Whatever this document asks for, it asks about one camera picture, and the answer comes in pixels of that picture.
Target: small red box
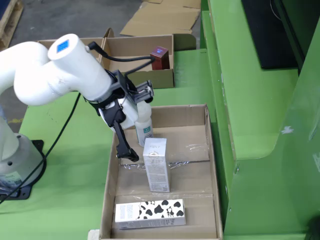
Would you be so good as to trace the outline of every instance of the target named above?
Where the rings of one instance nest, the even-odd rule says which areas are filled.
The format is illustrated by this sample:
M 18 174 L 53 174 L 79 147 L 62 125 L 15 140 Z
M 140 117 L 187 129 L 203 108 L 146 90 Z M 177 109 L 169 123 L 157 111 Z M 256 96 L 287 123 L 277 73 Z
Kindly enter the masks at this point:
M 168 49 L 157 46 L 150 53 L 150 56 L 153 56 L 155 58 L 155 61 L 152 63 L 152 70 L 170 69 Z

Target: green table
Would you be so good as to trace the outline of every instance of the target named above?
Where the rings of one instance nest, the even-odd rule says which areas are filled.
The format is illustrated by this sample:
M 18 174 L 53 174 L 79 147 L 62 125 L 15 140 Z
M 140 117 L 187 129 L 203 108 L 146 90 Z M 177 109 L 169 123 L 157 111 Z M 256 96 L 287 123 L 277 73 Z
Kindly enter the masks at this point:
M 179 51 L 174 59 L 176 88 L 156 89 L 152 105 L 207 103 L 214 119 L 207 51 Z M 44 140 L 46 153 L 76 97 L 70 93 L 48 105 L 28 107 L 20 133 Z M 89 230 L 99 229 L 112 134 L 81 98 L 30 198 L 0 205 L 1 239 L 85 240 Z

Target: plastic bottle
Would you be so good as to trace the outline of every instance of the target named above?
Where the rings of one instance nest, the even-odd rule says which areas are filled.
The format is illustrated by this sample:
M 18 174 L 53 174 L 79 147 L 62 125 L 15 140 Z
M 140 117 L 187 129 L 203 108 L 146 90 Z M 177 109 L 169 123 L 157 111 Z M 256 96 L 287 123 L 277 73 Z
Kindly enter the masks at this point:
M 151 106 L 145 101 L 137 103 L 138 120 L 134 123 L 138 143 L 141 147 L 145 146 L 146 138 L 153 138 L 154 131 L 151 120 Z

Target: concrete floor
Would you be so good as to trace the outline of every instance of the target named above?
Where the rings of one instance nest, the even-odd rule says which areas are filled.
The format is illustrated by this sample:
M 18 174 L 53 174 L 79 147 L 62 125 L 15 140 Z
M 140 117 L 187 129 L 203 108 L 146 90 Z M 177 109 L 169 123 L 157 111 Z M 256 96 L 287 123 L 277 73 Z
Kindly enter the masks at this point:
M 116 37 L 139 9 L 141 0 L 22 0 L 24 10 L 11 46 L 26 41 L 57 39 L 74 33 L 81 38 L 102 37 L 111 27 Z M 200 42 L 200 17 L 192 28 L 197 47 Z M 9 126 L 17 133 L 27 106 L 13 88 L 0 96 Z

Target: green panel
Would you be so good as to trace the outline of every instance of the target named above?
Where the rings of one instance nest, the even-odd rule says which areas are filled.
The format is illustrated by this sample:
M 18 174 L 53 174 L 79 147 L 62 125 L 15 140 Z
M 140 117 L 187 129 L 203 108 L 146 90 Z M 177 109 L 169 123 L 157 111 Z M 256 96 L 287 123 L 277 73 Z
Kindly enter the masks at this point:
M 293 133 L 279 137 L 281 172 L 301 229 L 320 216 L 320 21 L 306 55 L 285 126 Z
M 207 103 L 214 120 L 207 51 L 181 51 L 174 57 L 176 88 L 156 89 L 152 105 Z M 20 132 L 43 139 L 47 152 L 76 96 L 70 93 L 54 103 L 29 107 Z M 112 131 L 81 98 L 30 198 L 0 205 L 1 239 L 85 240 L 90 229 L 100 228 L 111 141 Z
M 224 240 L 305 240 L 305 234 L 224 236 Z
M 202 18 L 202 11 L 208 11 L 208 0 L 201 0 L 201 22 L 200 22 L 200 48 L 206 49 L 206 39 L 204 35 L 204 27 L 203 27 L 203 18 Z
M 261 69 L 241 0 L 211 0 L 210 8 L 236 158 L 267 156 L 295 89 L 297 70 Z
M 202 12 L 202 22 L 207 45 L 211 81 L 214 92 L 217 125 L 213 126 L 213 137 L 215 143 L 216 164 L 219 178 L 219 193 L 221 198 L 222 220 L 226 220 L 228 211 L 228 190 L 231 189 L 235 162 L 232 154 L 226 107 L 223 99 L 223 88 L 221 81 L 221 68 L 213 24 L 209 11 Z
M 304 233 L 308 222 L 319 215 L 319 43 L 320 23 L 274 151 L 260 159 L 237 160 L 226 235 Z

